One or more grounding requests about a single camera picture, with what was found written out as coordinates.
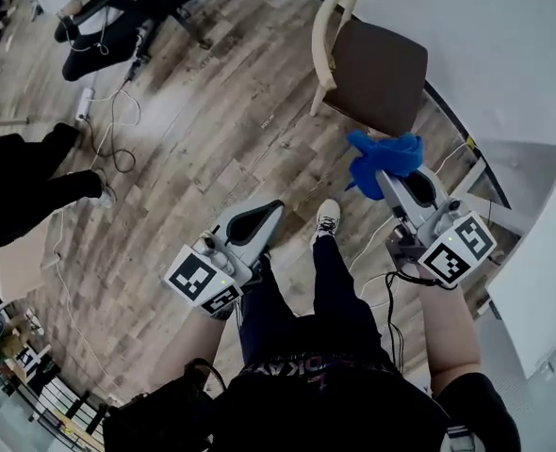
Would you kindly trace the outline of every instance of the chair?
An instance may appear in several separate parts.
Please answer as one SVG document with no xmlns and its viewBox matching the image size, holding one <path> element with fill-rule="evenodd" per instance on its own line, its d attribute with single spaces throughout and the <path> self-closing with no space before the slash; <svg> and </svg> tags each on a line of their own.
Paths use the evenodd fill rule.
<svg viewBox="0 0 556 452">
<path fill-rule="evenodd" d="M 127 19 L 122 19 L 121 22 L 118 20 L 109 25 L 106 29 L 107 34 L 116 31 L 113 27 L 117 24 L 124 25 L 125 21 L 131 24 L 132 29 L 144 26 L 147 21 L 151 22 L 142 36 L 142 41 L 134 55 L 134 64 L 126 78 L 126 80 L 133 80 L 139 67 L 150 60 L 148 50 L 155 40 L 159 27 L 168 17 L 173 17 L 177 23 L 182 25 L 190 36 L 198 42 L 201 48 L 204 50 L 211 49 L 213 42 L 204 38 L 200 29 L 189 21 L 190 13 L 183 8 L 184 4 L 190 1 L 192 0 L 89 0 L 79 14 L 62 20 L 58 25 L 55 38 L 59 42 L 67 41 L 68 38 L 71 40 L 76 39 L 79 37 L 78 26 L 107 6 L 123 11 L 128 17 Z"/>
<path fill-rule="evenodd" d="M 405 37 L 352 20 L 357 0 L 325 0 L 312 34 L 319 78 L 311 115 L 322 102 L 392 137 L 409 132 L 420 107 L 427 50 Z M 334 45 L 326 42 L 336 6 L 344 11 Z"/>
</svg>

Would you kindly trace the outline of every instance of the wooden floor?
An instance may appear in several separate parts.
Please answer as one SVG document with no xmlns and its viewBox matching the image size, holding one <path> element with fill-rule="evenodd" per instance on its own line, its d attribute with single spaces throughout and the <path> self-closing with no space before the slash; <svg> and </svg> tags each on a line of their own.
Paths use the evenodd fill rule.
<svg viewBox="0 0 556 452">
<path fill-rule="evenodd" d="M 0 117 L 30 116 L 33 123 L 18 131 L 38 139 L 54 123 L 72 121 L 82 88 L 93 84 L 96 98 L 103 98 L 121 84 L 127 67 L 105 70 L 95 82 L 93 77 L 64 82 L 60 68 L 68 48 L 53 41 L 57 21 L 44 16 L 30 23 L 26 0 L 15 1 L 20 10 L 0 45 Z M 308 115 L 316 85 L 310 39 L 318 8 L 317 0 L 202 0 L 192 13 L 216 42 L 210 52 L 174 22 L 163 27 L 153 60 L 126 87 L 141 104 L 141 122 L 117 128 L 117 144 L 135 153 L 136 168 L 123 175 L 109 160 L 99 163 L 117 192 L 117 204 L 104 210 L 80 202 L 64 213 L 58 250 L 72 302 L 67 303 L 51 269 L 46 285 L 23 303 L 39 315 L 62 376 L 76 391 L 90 389 L 123 401 L 146 390 L 151 367 L 188 313 L 161 277 L 180 248 L 226 205 L 253 194 L 286 203 L 272 265 L 286 301 L 300 315 L 312 310 L 315 272 L 308 241 L 321 202 L 333 196 L 343 207 L 337 239 L 347 264 L 388 218 L 383 202 L 372 202 L 357 189 L 344 191 L 356 156 L 345 136 L 360 125 L 326 106 L 317 117 Z M 119 96 L 117 120 L 130 122 L 134 112 Z M 94 104 L 90 114 L 99 139 L 110 121 L 109 102 Z M 425 163 L 433 169 L 462 142 L 428 97 L 414 132 L 423 137 Z M 91 161 L 89 151 L 75 152 L 65 170 L 87 169 Z M 454 187 L 474 161 L 471 151 L 458 152 L 440 174 L 446 186 Z M 482 192 L 491 193 L 486 183 Z M 368 278 L 392 267 L 383 245 L 390 229 L 377 234 L 352 271 L 358 291 Z M 56 215 L 48 253 L 59 237 Z M 467 288 L 473 309 L 484 275 L 474 277 L 479 286 Z M 364 298 L 384 302 L 382 283 L 369 286 Z M 97 358 L 74 329 L 67 305 Z M 386 307 L 375 315 L 382 328 Z M 401 286 L 394 321 L 406 336 L 406 369 L 413 369 L 425 360 L 414 286 Z M 227 379 L 242 365 L 234 319 L 216 365 Z"/>
</svg>

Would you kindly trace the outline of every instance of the wooden chair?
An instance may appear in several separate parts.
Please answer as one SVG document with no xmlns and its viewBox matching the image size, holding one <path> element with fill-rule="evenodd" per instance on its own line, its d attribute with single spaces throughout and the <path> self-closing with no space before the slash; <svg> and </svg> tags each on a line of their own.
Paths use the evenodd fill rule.
<svg viewBox="0 0 556 452">
<path fill-rule="evenodd" d="M 319 78 L 311 115 L 325 102 L 352 119 L 392 137 L 412 129 L 427 72 L 427 50 L 405 37 L 352 20 L 357 0 L 325 0 L 312 33 Z M 344 8 L 334 45 L 326 42 L 329 21 Z"/>
</svg>

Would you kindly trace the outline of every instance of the shoe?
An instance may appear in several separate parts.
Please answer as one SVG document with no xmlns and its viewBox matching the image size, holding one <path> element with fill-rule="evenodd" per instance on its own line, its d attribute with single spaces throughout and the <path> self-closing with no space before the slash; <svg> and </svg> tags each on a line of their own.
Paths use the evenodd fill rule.
<svg viewBox="0 0 556 452">
<path fill-rule="evenodd" d="M 94 206 L 109 209 L 117 201 L 115 191 L 113 191 L 112 187 L 108 185 L 106 173 L 102 169 L 95 169 L 94 172 L 100 178 L 100 184 L 102 184 L 102 194 L 99 198 L 90 198 L 90 201 Z"/>
<path fill-rule="evenodd" d="M 341 208 L 335 200 L 326 200 L 316 214 L 316 232 L 309 243 L 312 251 L 319 237 L 330 235 L 335 237 L 336 228 L 341 219 Z"/>
</svg>

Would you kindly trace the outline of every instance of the chair wheel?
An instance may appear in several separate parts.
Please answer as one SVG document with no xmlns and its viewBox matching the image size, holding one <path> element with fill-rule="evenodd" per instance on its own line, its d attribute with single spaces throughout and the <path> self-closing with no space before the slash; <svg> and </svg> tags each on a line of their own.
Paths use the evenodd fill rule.
<svg viewBox="0 0 556 452">
<path fill-rule="evenodd" d="M 211 47 L 213 47 L 213 41 L 211 40 L 200 41 L 199 47 L 201 47 L 203 50 L 211 50 Z"/>
</svg>

